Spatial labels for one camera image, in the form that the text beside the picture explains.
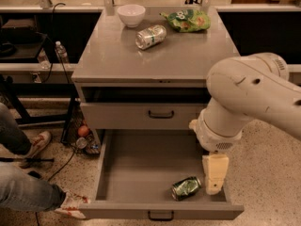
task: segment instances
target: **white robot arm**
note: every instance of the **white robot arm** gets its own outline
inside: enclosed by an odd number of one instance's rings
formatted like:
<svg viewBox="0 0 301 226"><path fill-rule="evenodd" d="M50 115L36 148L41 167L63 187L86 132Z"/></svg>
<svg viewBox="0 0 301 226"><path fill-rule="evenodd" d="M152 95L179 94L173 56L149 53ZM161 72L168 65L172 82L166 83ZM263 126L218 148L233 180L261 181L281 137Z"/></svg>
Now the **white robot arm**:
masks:
<svg viewBox="0 0 301 226"><path fill-rule="evenodd" d="M230 57L208 73L212 95L207 108L190 122L201 146L206 192L218 193L229 159L224 154L242 136L244 126L258 119L301 140L301 88L288 81L289 71L280 56L271 53Z"/></svg>

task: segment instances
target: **power outlet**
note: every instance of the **power outlet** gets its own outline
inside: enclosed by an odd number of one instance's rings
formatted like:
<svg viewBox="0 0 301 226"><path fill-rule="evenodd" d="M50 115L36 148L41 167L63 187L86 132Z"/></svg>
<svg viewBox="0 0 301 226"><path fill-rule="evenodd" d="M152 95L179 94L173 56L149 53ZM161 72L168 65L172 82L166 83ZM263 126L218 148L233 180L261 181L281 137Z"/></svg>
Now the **power outlet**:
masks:
<svg viewBox="0 0 301 226"><path fill-rule="evenodd" d="M41 83L40 72L31 72L30 74L34 83Z"/></svg>

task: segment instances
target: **white bowl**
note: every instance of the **white bowl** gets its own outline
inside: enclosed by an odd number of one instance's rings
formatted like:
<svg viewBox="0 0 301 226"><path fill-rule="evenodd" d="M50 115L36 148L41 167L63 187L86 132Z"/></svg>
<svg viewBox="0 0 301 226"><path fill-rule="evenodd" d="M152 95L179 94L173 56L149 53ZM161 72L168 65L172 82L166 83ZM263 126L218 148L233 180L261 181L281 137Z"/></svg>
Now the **white bowl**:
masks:
<svg viewBox="0 0 301 226"><path fill-rule="evenodd" d="M117 13L128 27L137 27L144 19L145 8L137 4L129 4L119 7Z"/></svg>

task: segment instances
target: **plastic bottle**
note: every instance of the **plastic bottle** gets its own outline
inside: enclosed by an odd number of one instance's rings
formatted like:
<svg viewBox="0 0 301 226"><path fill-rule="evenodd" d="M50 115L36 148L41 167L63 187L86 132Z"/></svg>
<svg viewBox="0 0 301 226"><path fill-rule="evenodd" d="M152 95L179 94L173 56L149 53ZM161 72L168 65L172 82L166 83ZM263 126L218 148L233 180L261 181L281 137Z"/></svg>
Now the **plastic bottle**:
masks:
<svg viewBox="0 0 301 226"><path fill-rule="evenodd" d="M40 53L38 55L38 62L40 64L40 68L42 70L49 70L50 69L51 65L50 65L48 56L46 55L46 52L43 48L40 50Z"/></svg>
<svg viewBox="0 0 301 226"><path fill-rule="evenodd" d="M71 68L71 64L69 62L68 54L66 48L60 41L55 42L55 52L58 58L58 61L62 63L65 68Z"/></svg>

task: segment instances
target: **green can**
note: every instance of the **green can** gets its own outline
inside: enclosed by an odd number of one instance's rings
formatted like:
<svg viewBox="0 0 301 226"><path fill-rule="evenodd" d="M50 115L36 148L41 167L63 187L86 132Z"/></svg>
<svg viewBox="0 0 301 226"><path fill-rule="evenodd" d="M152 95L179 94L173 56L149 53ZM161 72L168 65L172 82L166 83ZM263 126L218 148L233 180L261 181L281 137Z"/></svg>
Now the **green can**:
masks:
<svg viewBox="0 0 301 226"><path fill-rule="evenodd" d="M188 177L178 183L172 185L172 197L176 201L181 201L190 196L195 195L200 189L200 181L198 177Z"/></svg>

